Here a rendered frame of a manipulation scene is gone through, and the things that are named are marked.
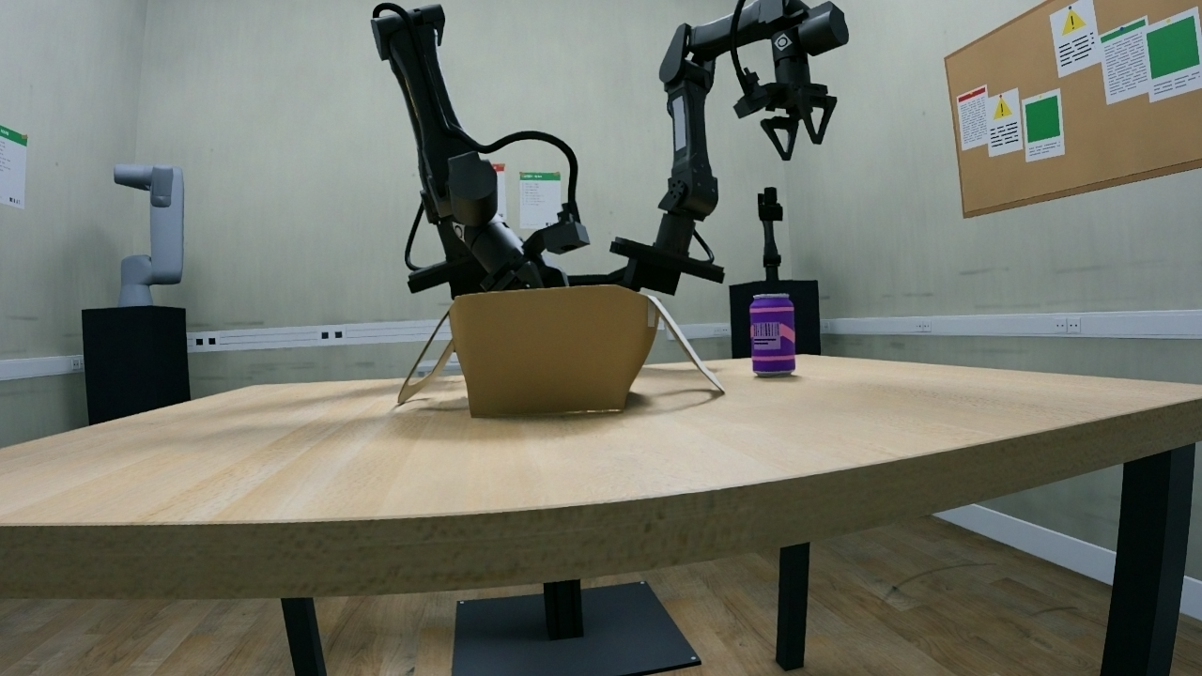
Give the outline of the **purple drink can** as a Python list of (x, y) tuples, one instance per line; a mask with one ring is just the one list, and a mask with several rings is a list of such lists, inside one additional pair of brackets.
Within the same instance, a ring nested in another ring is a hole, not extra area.
[(750, 325), (752, 372), (790, 376), (795, 372), (795, 306), (789, 293), (754, 296)]

